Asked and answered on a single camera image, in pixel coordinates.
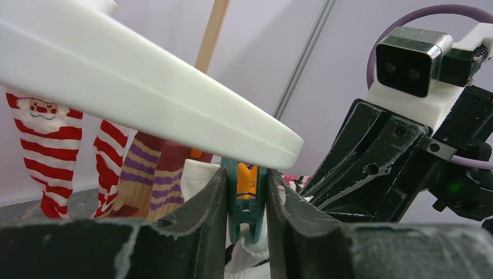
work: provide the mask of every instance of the santa beard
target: santa beard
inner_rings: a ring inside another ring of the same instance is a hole
[[[36,133],[49,134],[58,132],[61,127],[67,126],[69,108],[58,105],[56,113],[40,113],[30,109],[30,100],[22,98],[17,101],[18,110],[14,111],[14,118],[19,119],[29,129]]]

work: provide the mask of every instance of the cable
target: cable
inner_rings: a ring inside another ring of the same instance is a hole
[[[409,23],[415,19],[419,19],[425,16],[431,15],[440,15],[440,14],[450,14],[450,15],[459,15],[459,16],[467,16],[471,19],[474,19],[478,22],[482,23],[493,23],[493,15],[481,10],[479,8],[465,6],[465,5],[436,5],[430,6],[423,9],[416,10],[412,13],[407,14],[406,16],[398,19],[392,25],[387,28],[382,35],[378,38],[377,42],[373,45],[371,49],[370,57],[368,58],[368,64],[366,66],[366,82],[368,84],[368,89],[370,89],[371,85],[375,79],[375,71],[376,71],[376,48],[377,44],[385,38],[393,29],[399,26],[403,26],[406,23]]]
[[[479,8],[465,6],[465,5],[436,5],[436,6],[430,6],[423,9],[419,9],[405,15],[404,17],[398,19],[396,22],[390,25],[389,28],[387,28],[382,33],[382,35],[380,35],[377,42],[375,42],[375,44],[373,45],[373,48],[371,49],[370,52],[370,57],[368,58],[368,64],[366,65],[366,82],[368,85],[368,89],[370,89],[371,85],[375,81],[375,71],[377,64],[377,54],[376,54],[377,44],[383,38],[385,38],[390,32],[392,32],[392,30],[394,30],[396,27],[403,26],[404,24],[409,23],[415,19],[419,19],[421,17],[440,15],[440,14],[467,16],[478,22],[493,23],[492,14],[484,10],[481,10]],[[450,162],[455,164],[460,164],[466,167],[493,170],[493,162],[473,160],[469,158],[460,157],[457,155],[454,155],[450,160]]]

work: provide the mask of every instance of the camera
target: camera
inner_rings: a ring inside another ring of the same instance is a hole
[[[452,46],[448,34],[397,27],[376,47],[377,79],[382,85],[425,98],[437,86],[443,57]]]

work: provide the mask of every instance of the purple stripe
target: purple stripe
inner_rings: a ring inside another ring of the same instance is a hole
[[[179,184],[174,184],[169,190],[154,190],[152,191],[152,197],[155,199],[164,198],[174,191],[181,191]]]
[[[154,163],[154,164],[157,164],[159,162],[159,157],[158,156],[152,156],[151,154],[143,151],[142,149],[140,149],[140,147],[138,147],[136,144],[132,144],[130,146],[130,149],[128,150],[130,152],[132,152],[133,154],[135,154],[135,156],[138,156],[146,161],[149,161],[151,163]]]
[[[181,175],[183,173],[180,172],[174,177],[169,177],[169,176],[161,176],[161,177],[154,177],[154,184],[157,185],[169,185],[175,183],[178,179],[181,179]]]
[[[132,169],[141,171],[143,173],[154,175],[154,168],[153,167],[148,167],[148,166],[141,164],[135,160],[132,160],[128,157],[127,157],[127,159],[125,159],[124,165],[127,167],[130,167]]]
[[[156,209],[162,208],[163,206],[167,205],[168,203],[178,203],[179,205],[182,205],[184,202],[185,202],[185,200],[180,196],[171,196],[163,202],[159,202],[159,203],[151,202],[149,207],[151,208],[151,210],[154,211]]]
[[[145,185],[151,186],[151,187],[153,184],[151,179],[141,177],[141,176],[138,176],[138,175],[133,174],[133,173],[128,173],[126,171],[122,171],[122,173],[120,174],[120,179],[125,180],[125,181],[132,181],[132,182],[145,184]]]

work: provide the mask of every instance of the white wall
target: white wall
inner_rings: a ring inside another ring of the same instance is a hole
[[[493,13],[493,1],[485,0],[336,1],[281,118],[305,140],[291,172],[313,174],[330,150],[351,103],[366,95],[366,63],[380,34],[407,13],[445,3],[473,5]],[[409,26],[443,31],[458,41],[475,23],[461,16],[439,15]],[[493,63],[487,63],[476,75],[476,85],[493,90],[492,74]],[[476,223],[449,210],[438,213],[431,208],[433,202],[429,193],[420,194],[403,221]]]
[[[272,113],[323,1],[231,1],[210,76]],[[194,64],[213,0],[116,2],[116,20]],[[76,191],[97,183],[92,142],[100,122],[84,116],[83,142],[74,177]],[[4,95],[0,95],[0,131],[0,206],[39,198],[38,186],[24,167],[19,134]]]

